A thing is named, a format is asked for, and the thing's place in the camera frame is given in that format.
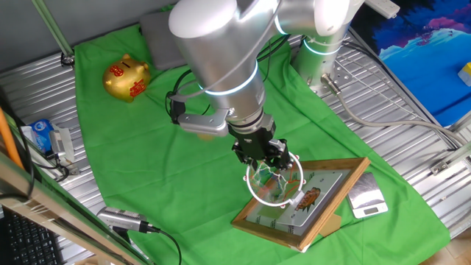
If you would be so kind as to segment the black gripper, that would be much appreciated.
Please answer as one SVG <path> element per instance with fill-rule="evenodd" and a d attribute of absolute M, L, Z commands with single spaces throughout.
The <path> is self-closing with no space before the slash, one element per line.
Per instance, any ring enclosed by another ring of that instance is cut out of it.
<path fill-rule="evenodd" d="M 266 158 L 266 163 L 279 170 L 291 168 L 291 156 L 286 139 L 273 138 L 275 122 L 271 116 L 263 116 L 256 123 L 244 127 L 229 125 L 229 133 L 235 137 L 232 150 L 239 161 L 257 166 L 253 158 Z"/>

